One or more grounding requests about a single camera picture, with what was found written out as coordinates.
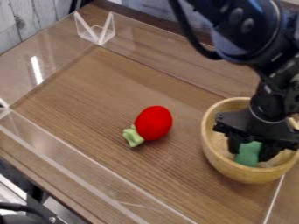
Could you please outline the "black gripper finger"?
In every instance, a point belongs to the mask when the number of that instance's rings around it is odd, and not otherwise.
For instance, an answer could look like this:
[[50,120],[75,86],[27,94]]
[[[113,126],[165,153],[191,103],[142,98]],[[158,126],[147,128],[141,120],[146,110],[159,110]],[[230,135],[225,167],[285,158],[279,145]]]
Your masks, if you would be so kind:
[[231,154],[239,154],[239,148],[243,144],[243,139],[239,136],[229,137],[229,151]]
[[261,152],[259,152],[258,161],[259,162],[267,162],[285,149],[286,149],[286,146],[279,142],[262,143],[262,149],[261,149]]

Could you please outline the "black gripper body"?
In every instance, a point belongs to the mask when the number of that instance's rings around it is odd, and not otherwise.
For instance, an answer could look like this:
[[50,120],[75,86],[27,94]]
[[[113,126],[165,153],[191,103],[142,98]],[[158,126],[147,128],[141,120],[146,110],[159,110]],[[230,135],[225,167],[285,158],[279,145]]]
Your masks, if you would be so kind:
[[299,148],[299,129],[289,118],[278,122],[259,119],[250,108],[219,112],[215,116],[214,130],[227,137],[238,136],[262,143],[275,142],[290,150]]

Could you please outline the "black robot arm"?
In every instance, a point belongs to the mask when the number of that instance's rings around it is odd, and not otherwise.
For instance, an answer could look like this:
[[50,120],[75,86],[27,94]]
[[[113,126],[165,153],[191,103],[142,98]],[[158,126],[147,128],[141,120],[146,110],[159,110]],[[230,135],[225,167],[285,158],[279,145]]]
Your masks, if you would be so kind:
[[238,155],[243,144],[261,143],[261,162],[281,151],[299,149],[299,130],[289,117],[299,114],[299,12],[279,0],[185,0],[211,23],[215,49],[197,38],[179,0],[169,0],[173,13],[198,53],[211,60],[246,65],[259,84],[246,108],[219,112],[214,130],[229,138]]

